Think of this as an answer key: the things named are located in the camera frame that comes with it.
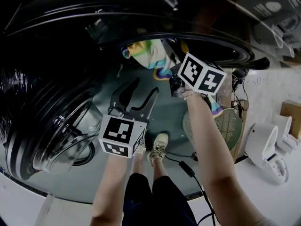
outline black shorts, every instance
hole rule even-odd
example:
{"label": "black shorts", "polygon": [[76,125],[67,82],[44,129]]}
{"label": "black shorts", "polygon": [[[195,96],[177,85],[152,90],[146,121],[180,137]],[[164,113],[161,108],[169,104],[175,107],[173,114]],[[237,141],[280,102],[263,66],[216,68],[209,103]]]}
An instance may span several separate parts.
{"label": "black shorts", "polygon": [[168,176],[154,181],[152,193],[146,176],[130,176],[123,205],[123,226],[197,225],[186,198]]}

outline plastic wrap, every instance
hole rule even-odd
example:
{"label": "plastic wrap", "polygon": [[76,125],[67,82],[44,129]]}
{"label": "plastic wrap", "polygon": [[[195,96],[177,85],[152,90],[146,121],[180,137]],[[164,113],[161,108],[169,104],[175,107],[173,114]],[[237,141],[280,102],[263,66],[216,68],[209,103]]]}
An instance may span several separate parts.
{"label": "plastic wrap", "polygon": [[40,77],[28,70],[0,69],[0,144],[6,141],[9,129],[17,120],[28,93],[38,81]]}

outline white sneaker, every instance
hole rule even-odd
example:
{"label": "white sneaker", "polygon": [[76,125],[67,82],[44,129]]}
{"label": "white sneaker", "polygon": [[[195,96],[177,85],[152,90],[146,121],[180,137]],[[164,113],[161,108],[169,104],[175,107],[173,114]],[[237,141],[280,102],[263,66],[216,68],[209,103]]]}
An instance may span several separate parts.
{"label": "white sneaker", "polygon": [[154,159],[162,160],[166,153],[164,153],[165,148],[168,144],[168,134],[167,133],[159,133],[154,141],[154,145],[152,146],[152,150],[147,155],[147,159],[152,165],[152,161]]}
{"label": "white sneaker", "polygon": [[143,140],[141,144],[137,147],[136,151],[134,152],[134,155],[135,153],[140,153],[143,155],[145,151],[146,151],[145,140]]}

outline black and white pattern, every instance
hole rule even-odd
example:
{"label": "black and white pattern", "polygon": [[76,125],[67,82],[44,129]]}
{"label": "black and white pattern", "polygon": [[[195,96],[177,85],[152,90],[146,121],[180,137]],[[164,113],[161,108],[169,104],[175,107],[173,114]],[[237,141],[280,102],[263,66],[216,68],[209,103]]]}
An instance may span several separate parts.
{"label": "black and white pattern", "polygon": [[207,92],[215,92],[216,88],[220,85],[223,78],[224,75],[208,70],[198,89]]}
{"label": "black and white pattern", "polygon": [[125,121],[123,119],[111,117],[103,138],[128,144],[131,138],[133,125],[133,121]]}
{"label": "black and white pattern", "polygon": [[188,56],[181,71],[181,76],[187,80],[191,86],[194,86],[202,70],[203,66]]}
{"label": "black and white pattern", "polygon": [[107,142],[103,142],[103,146],[104,146],[105,151],[108,152],[108,153],[128,157],[127,147],[114,145],[112,143],[107,143]]}
{"label": "black and white pattern", "polygon": [[143,130],[143,132],[140,134],[140,136],[138,137],[138,139],[136,140],[134,146],[133,146],[133,154],[136,151],[136,149],[138,148],[138,146],[142,143],[143,139],[144,139],[144,134],[145,134],[145,129]]}

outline brown box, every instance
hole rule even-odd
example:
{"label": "brown box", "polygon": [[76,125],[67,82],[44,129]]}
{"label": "brown box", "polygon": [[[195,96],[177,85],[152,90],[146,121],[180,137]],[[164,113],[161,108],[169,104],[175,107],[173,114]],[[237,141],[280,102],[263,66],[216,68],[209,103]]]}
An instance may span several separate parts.
{"label": "brown box", "polygon": [[293,118],[290,134],[296,139],[301,137],[301,104],[291,100],[283,102],[280,115]]}

